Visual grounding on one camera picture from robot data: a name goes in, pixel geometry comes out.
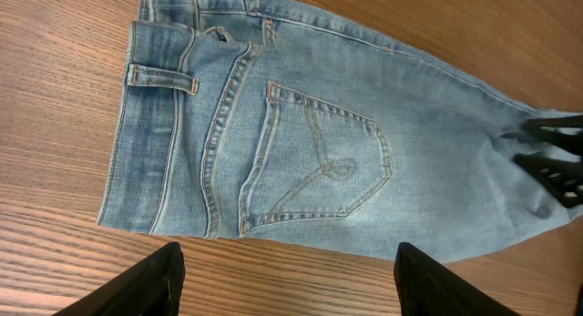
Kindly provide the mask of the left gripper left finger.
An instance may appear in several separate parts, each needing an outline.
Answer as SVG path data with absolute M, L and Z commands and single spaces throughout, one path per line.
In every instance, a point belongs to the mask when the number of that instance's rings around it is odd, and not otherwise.
M 55 316 L 177 316 L 185 275 L 171 242 Z

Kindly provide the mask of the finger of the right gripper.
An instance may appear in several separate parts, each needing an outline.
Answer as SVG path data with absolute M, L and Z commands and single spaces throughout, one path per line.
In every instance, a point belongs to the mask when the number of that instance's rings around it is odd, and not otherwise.
M 582 162 L 517 154 L 513 161 L 566 209 L 582 204 Z
M 528 119 L 521 128 L 573 155 L 582 155 L 582 116 Z M 579 129 L 576 134 L 560 132 L 561 128 Z

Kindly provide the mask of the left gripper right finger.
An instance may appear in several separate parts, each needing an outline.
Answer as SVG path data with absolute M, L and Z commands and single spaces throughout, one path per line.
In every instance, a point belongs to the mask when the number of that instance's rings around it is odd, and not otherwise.
M 403 316 L 517 316 L 407 242 L 398 246 L 394 281 Z

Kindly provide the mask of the light blue denim jeans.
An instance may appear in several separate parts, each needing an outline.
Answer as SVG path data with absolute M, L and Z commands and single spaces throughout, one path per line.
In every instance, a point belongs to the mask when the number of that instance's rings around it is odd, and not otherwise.
M 514 161 L 555 118 L 293 0 L 139 0 L 100 226 L 443 261 L 568 224 Z

